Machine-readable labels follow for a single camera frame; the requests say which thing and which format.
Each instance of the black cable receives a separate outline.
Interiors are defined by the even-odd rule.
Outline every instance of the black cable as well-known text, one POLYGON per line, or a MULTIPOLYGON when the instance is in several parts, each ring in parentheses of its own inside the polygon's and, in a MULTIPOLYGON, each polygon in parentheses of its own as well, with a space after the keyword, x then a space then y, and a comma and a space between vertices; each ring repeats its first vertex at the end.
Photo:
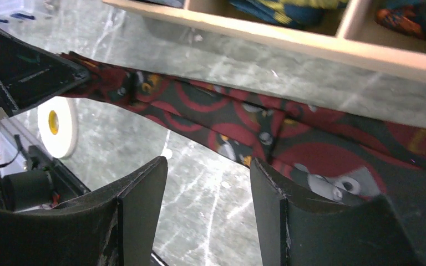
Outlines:
POLYGON ((0 168, 4 168, 4 167, 10 165, 11 163, 13 163, 17 159, 19 154, 23 151, 23 145, 22 145, 22 142, 21 142, 21 137, 19 135, 14 135, 14 139, 15 139, 16 144, 17 144, 17 154, 14 156, 14 158, 12 158, 12 160, 10 162, 5 162, 5 163, 0 164, 0 168))

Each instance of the blue fabric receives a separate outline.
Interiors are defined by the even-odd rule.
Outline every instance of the blue fabric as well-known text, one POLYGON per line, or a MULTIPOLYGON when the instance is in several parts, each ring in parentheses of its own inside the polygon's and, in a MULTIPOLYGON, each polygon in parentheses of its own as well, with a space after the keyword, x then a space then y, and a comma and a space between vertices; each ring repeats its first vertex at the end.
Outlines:
POLYGON ((256 0, 230 0, 238 10, 253 15, 273 25, 282 25, 293 29, 302 29, 305 25, 317 25, 324 15, 323 9, 285 5, 285 14, 291 19, 289 23, 280 23, 276 19, 277 12, 256 0))

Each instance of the folded cloth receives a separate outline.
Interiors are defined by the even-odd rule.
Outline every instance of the folded cloth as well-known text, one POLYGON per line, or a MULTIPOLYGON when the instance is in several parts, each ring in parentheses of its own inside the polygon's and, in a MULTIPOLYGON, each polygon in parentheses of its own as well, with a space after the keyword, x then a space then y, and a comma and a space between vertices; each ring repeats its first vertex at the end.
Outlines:
POLYGON ((238 10, 253 15, 273 25, 282 25, 293 29, 317 25, 324 10, 307 6, 294 6, 269 0, 230 0, 238 10))
POLYGON ((376 21, 382 26, 426 40, 426 0, 392 0, 378 10, 376 21))
POLYGON ((293 29, 317 25, 325 9, 343 8, 348 0, 230 0, 239 11, 273 25, 293 29))
POLYGON ((135 112, 244 166, 258 157, 313 191, 322 188, 311 181, 324 178, 362 199, 426 193, 426 129, 61 56, 93 73, 62 96, 135 112))

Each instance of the tape roll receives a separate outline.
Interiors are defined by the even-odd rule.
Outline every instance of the tape roll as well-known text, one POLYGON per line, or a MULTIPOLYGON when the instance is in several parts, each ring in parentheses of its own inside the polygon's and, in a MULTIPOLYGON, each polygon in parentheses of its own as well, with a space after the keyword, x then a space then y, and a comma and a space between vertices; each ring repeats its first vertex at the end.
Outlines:
POLYGON ((43 145, 55 158, 71 155, 76 147, 78 121, 73 99, 54 97, 37 109, 43 145))

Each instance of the cartoon character print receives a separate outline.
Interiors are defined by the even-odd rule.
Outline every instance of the cartoon character print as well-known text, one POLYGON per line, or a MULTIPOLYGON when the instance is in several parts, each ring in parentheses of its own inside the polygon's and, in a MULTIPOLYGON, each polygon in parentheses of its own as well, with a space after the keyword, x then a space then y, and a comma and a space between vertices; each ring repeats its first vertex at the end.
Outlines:
POLYGON ((342 200, 336 187, 361 198, 372 198, 386 191, 372 165, 336 145, 323 142, 296 144, 277 159, 293 166, 290 177, 295 182, 331 200, 342 200))
POLYGON ((146 103, 161 95, 170 82, 169 79, 163 78, 161 75, 144 71, 136 71, 136 76, 138 78, 136 98, 146 103))
POLYGON ((227 136, 217 134, 216 152, 231 161, 239 162, 246 166, 250 166, 251 164, 251 149, 227 136))
POLYGON ((219 94, 224 93, 224 88, 215 84, 209 84, 207 87, 205 87, 205 89, 214 91, 219 94))
POLYGON ((311 112, 317 112, 317 106, 308 104, 308 108, 310 109, 311 112))
POLYGON ((124 100, 126 103, 130 100, 128 94, 130 93, 131 86, 133 85, 133 73, 126 72, 126 77, 123 79, 123 82, 120 87, 116 90, 110 90, 107 92, 107 96, 113 103, 120 102, 124 100))
POLYGON ((237 116, 249 129, 256 132, 260 129, 259 118, 266 110, 248 103, 234 103, 234 108, 237 116))
POLYGON ((270 146, 273 143, 271 117, 275 113, 274 110, 262 110, 258 117, 258 123, 262 126, 262 131, 258 135, 259 141, 264 146, 270 146))
POLYGON ((300 163, 296 163, 294 167, 307 173, 307 184, 312 192, 330 200, 342 200, 342 195, 336 188, 361 197, 372 198, 381 194, 372 174, 364 166, 336 177, 324 177, 310 173, 308 168, 300 163))

